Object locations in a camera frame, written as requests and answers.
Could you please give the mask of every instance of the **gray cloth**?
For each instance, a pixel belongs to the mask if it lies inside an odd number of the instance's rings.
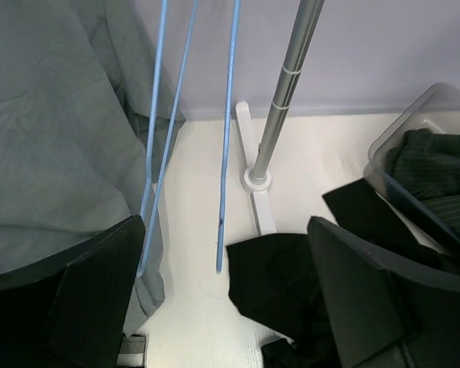
[[[0,274],[139,212],[154,50],[138,24],[125,1],[0,0]],[[163,80],[154,178],[172,103]],[[127,335],[163,302],[162,253],[157,222]]]
[[[401,186],[460,234],[460,135],[407,131],[386,164]]]

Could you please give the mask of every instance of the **silver pole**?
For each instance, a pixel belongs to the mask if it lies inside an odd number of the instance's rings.
[[[281,128],[288,114],[294,89],[300,78],[305,56],[317,26],[325,0],[301,0],[291,32],[283,67],[271,102],[266,127],[259,145],[258,157],[251,179],[260,182],[266,177],[269,162],[276,147]]]

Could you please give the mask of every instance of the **blue cord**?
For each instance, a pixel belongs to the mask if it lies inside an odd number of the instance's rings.
[[[162,53],[163,53],[163,38],[166,31],[166,19],[167,19],[167,0],[162,0],[162,8],[160,10],[160,24],[159,24],[159,36],[156,45],[156,56],[155,56],[155,70],[153,72],[153,87],[152,87],[152,106],[150,108],[149,126],[148,126],[148,138],[146,140],[146,184],[143,191],[143,197],[141,200],[140,215],[143,221],[146,221],[146,206],[152,191],[152,154],[153,154],[153,137],[155,135],[155,122],[156,122],[156,108],[159,102],[159,86],[160,86],[160,70],[162,68]],[[143,256],[138,265],[137,276],[145,271],[146,258],[148,255],[148,248],[150,244],[146,242],[143,245]]]
[[[140,277],[143,274],[143,272],[145,272],[146,262],[148,260],[148,251],[150,249],[150,242],[152,241],[153,228],[155,227],[156,211],[157,211],[159,200],[160,200],[160,193],[162,192],[162,184],[163,184],[163,179],[165,177],[167,160],[169,157],[169,148],[170,148],[170,142],[172,140],[172,134],[174,131],[174,123],[176,122],[177,107],[179,106],[179,98],[180,98],[181,89],[182,89],[182,80],[184,79],[184,73],[186,72],[186,62],[187,62],[187,57],[189,53],[189,46],[191,44],[192,29],[194,28],[196,12],[198,9],[198,2],[199,0],[194,0],[193,5],[192,5],[192,14],[191,14],[191,20],[189,21],[189,29],[187,32],[186,46],[184,48],[184,55],[182,56],[181,70],[179,72],[179,81],[177,82],[176,95],[174,98],[174,104],[172,106],[172,113],[170,115],[170,122],[169,122],[169,129],[167,131],[166,145],[163,149],[162,165],[160,167],[159,179],[158,179],[157,186],[156,186],[155,199],[153,200],[152,214],[150,216],[150,222],[148,226],[148,233],[146,236],[145,248],[143,249],[143,256],[142,256],[140,265],[138,267],[138,273],[137,273],[138,277]]]
[[[218,222],[218,244],[216,251],[216,271],[222,272],[223,265],[223,238],[225,230],[225,202],[227,192],[227,168],[228,168],[228,142],[230,140],[230,116],[232,113],[232,87],[233,87],[233,66],[235,61],[235,46],[237,44],[238,15],[240,11],[240,0],[234,1],[232,35],[230,37],[230,51],[228,53],[227,72],[227,95],[225,101],[225,132],[223,133],[223,158],[222,177],[220,186],[220,216]]]

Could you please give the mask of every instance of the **white base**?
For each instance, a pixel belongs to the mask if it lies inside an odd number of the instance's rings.
[[[252,180],[251,171],[254,168],[255,159],[258,156],[258,144],[252,126],[251,112],[248,103],[239,102],[235,107],[237,117],[238,135],[240,136],[242,149],[244,150],[247,169],[242,175],[241,181],[244,189],[251,195],[252,209],[259,235],[274,234],[276,222],[274,221],[271,201],[268,189],[271,186],[271,174],[266,172],[263,182]]]

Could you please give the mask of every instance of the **plastic container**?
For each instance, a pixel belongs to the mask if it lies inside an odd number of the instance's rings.
[[[385,171],[386,154],[406,131],[428,128],[433,133],[460,134],[460,90],[449,84],[430,87],[370,147],[367,182],[441,246],[460,254],[460,234],[404,189]]]

